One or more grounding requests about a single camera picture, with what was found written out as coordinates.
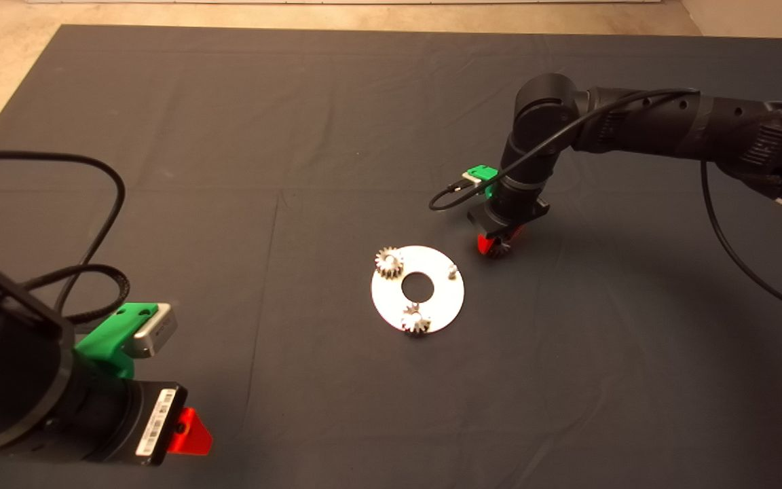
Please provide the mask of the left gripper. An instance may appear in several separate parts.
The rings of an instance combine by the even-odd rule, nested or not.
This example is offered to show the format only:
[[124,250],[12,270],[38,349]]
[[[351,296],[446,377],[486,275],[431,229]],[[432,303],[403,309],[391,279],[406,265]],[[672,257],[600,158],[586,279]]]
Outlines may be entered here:
[[126,417],[109,462],[161,465],[166,454],[208,456],[213,437],[198,412],[184,407],[187,389],[176,382],[128,381]]

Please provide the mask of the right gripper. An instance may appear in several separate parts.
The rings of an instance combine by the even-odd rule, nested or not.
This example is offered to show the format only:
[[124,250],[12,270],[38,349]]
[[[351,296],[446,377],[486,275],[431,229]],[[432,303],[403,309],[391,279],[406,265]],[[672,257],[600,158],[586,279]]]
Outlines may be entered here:
[[469,222],[478,233],[476,245],[479,253],[491,253],[494,238],[510,238],[515,241],[522,226],[545,216],[551,205],[538,198],[534,203],[523,206],[503,206],[506,202],[496,198],[487,199],[466,211]]

